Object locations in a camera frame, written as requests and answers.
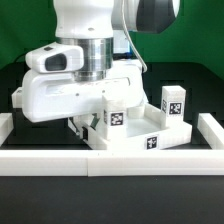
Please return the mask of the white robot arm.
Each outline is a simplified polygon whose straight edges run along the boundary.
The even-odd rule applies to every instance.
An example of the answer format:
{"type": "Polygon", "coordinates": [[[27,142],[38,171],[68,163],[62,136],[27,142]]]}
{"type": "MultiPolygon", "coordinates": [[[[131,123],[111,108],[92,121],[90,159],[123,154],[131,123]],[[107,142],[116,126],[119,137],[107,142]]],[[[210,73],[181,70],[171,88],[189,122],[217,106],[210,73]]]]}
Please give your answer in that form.
{"type": "Polygon", "coordinates": [[[53,0],[56,41],[26,55],[22,111],[32,122],[97,114],[97,130],[126,135],[127,111],[145,101],[141,58],[117,61],[117,31],[158,34],[176,19],[180,0],[53,0]]]}

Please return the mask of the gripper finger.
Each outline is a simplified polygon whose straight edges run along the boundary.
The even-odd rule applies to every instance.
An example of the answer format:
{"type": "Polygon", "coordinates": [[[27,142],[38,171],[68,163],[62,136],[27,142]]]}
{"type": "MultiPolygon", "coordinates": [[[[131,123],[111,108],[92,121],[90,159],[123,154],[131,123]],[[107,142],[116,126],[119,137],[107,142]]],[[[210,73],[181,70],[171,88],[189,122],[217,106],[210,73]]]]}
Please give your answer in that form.
{"type": "Polygon", "coordinates": [[[91,121],[90,127],[95,130],[96,127],[97,127],[97,124],[99,123],[99,121],[101,119],[101,117],[100,117],[100,113],[94,113],[94,114],[92,114],[92,116],[93,116],[93,119],[91,121]]]}
{"type": "Polygon", "coordinates": [[[82,140],[88,139],[88,126],[84,124],[78,125],[79,136],[82,140]]]}

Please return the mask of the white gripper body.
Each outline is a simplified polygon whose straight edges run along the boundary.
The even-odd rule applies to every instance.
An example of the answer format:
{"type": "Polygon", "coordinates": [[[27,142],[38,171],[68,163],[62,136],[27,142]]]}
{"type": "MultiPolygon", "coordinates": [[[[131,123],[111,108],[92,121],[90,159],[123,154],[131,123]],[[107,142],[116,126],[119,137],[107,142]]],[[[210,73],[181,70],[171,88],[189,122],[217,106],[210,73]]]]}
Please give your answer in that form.
{"type": "Polygon", "coordinates": [[[22,111],[33,123],[99,113],[104,96],[123,101],[127,108],[144,102],[141,65],[136,59],[116,60],[109,69],[82,76],[84,50],[50,44],[29,52],[26,64],[22,111]]]}

